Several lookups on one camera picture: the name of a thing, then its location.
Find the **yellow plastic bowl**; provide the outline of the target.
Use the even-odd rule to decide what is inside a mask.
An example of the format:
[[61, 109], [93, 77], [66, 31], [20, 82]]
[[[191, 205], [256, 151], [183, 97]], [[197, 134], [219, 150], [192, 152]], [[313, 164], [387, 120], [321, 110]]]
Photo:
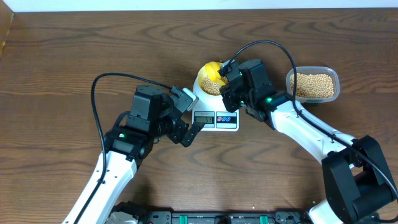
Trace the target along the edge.
[[220, 88], [229, 83], [226, 77], [219, 74], [221, 62], [208, 62], [198, 72], [198, 85], [207, 94], [221, 95]]

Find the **yellow measuring scoop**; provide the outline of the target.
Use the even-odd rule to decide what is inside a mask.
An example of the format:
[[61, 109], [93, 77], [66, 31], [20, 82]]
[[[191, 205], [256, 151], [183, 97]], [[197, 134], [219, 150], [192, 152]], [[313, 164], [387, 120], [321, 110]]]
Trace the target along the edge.
[[218, 83], [221, 86], [224, 86], [227, 82], [225, 82], [225, 79], [219, 73], [221, 66], [221, 62], [208, 62], [205, 64], [205, 72], [213, 83]]

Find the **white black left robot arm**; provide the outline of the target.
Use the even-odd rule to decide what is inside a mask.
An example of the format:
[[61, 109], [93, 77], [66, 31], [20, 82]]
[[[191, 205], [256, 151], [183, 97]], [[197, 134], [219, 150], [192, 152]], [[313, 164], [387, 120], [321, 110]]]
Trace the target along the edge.
[[197, 102], [198, 97], [187, 88], [173, 86], [165, 93], [155, 86], [138, 86], [131, 110], [120, 114], [111, 130], [101, 136], [103, 152], [64, 222], [105, 223], [155, 140], [167, 136], [175, 144], [191, 145], [204, 124], [188, 124], [182, 115]]

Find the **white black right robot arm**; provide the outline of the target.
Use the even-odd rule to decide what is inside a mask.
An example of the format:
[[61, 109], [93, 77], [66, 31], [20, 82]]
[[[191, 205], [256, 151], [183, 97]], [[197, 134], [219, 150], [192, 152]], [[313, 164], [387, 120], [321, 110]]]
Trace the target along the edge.
[[397, 200], [397, 189], [379, 143], [356, 139], [309, 113], [286, 91], [275, 91], [261, 60], [227, 61], [220, 75], [225, 108], [246, 113], [283, 133], [321, 165], [326, 198], [307, 215], [311, 223], [382, 223], [373, 213]]

